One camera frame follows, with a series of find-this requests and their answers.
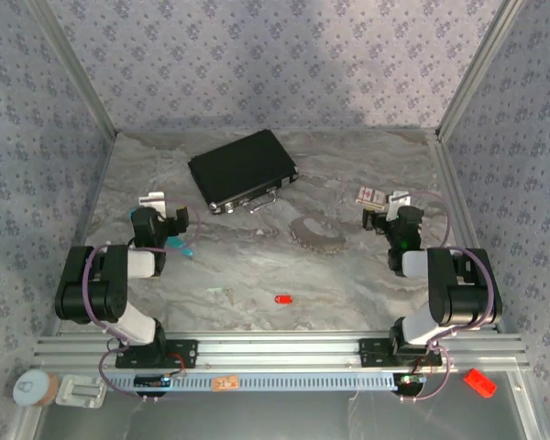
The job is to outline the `small circuit board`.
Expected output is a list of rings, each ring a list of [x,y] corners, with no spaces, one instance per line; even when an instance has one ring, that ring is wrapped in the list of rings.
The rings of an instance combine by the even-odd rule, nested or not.
[[[397,387],[393,391],[394,394],[401,397],[416,398],[424,388],[426,376],[424,374],[395,373],[393,380]]]
[[[180,381],[186,378],[187,374],[180,372],[164,373],[159,375],[138,374],[134,377],[132,385],[137,389],[168,391],[173,389]]]

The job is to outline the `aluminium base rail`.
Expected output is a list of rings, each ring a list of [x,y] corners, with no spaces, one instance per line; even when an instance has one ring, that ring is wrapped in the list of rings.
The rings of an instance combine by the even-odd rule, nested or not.
[[[359,340],[380,332],[251,331],[171,333],[172,339],[194,339],[195,372],[340,372],[361,368]],[[40,338],[30,364],[59,373],[95,373],[112,344],[99,332],[62,332]],[[442,341],[453,371],[527,370],[524,344],[517,334],[493,328],[459,333]]]

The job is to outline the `aluminium frame post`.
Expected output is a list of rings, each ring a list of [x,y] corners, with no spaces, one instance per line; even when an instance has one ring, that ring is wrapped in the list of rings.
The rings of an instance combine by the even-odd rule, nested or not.
[[[98,125],[104,136],[110,140],[114,140],[116,138],[114,123],[108,115],[104,103],[94,89],[87,71],[72,48],[72,44],[67,38],[59,20],[56,18],[48,0],[25,0],[25,2],[41,27],[45,38],[55,50],[60,63],[77,88],[79,95],[91,112],[96,125]]]
[[[437,126],[436,135],[440,142],[446,142],[452,135],[490,64],[507,38],[524,3],[525,0],[501,0],[498,10]]]

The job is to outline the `white plastic bracket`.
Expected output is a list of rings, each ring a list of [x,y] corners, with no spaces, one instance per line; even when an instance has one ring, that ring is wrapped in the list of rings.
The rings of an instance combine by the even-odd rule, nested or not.
[[[60,406],[99,409],[106,392],[107,386],[100,377],[64,375],[55,402]]]

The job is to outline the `playing card box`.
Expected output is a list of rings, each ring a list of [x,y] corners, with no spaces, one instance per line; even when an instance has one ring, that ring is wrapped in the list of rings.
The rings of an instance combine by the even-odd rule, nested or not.
[[[387,205],[387,194],[377,189],[361,186],[355,202],[365,209],[384,211]]]

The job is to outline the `teal cylindrical microphone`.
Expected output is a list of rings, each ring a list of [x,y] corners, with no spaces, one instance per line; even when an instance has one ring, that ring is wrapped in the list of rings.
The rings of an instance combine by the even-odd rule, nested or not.
[[[170,236],[165,243],[165,248],[178,250],[187,258],[192,258],[194,255],[193,250],[186,247],[178,236]]]

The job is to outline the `aluminium table side rail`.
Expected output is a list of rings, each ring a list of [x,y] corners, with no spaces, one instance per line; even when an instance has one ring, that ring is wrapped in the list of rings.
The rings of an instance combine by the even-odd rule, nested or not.
[[[104,152],[102,153],[101,157],[96,162],[94,162],[92,167],[90,168],[90,185],[82,192],[82,210],[80,211],[80,215],[75,225],[74,235],[71,240],[68,240],[65,243],[62,251],[60,251],[58,254],[58,279],[61,278],[62,270],[64,268],[65,261],[68,257],[70,249],[74,246],[83,246],[88,236],[91,235],[91,227],[95,222],[94,212],[105,182],[105,176],[110,163],[110,159],[112,157],[112,153],[114,151],[116,137],[117,133],[114,133],[112,138],[110,140],[107,140]]]
[[[477,248],[479,240],[472,224],[464,194],[448,150],[433,129],[425,129],[425,137],[442,195],[450,212],[451,227],[456,242],[466,248]],[[517,365],[507,371],[514,407],[518,411],[526,440],[550,440],[550,426],[537,392],[532,369]]]

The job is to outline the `tape roll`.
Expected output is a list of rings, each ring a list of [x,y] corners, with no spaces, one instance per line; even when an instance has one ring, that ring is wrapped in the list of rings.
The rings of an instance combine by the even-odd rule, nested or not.
[[[21,407],[43,407],[53,403],[59,391],[57,375],[31,369],[20,376],[13,388],[13,399]]]

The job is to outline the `red plastic block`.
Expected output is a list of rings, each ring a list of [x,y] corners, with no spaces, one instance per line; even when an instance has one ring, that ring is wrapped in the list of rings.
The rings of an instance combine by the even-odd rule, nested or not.
[[[491,398],[498,389],[491,379],[476,368],[472,368],[466,373],[464,382],[485,399]]]

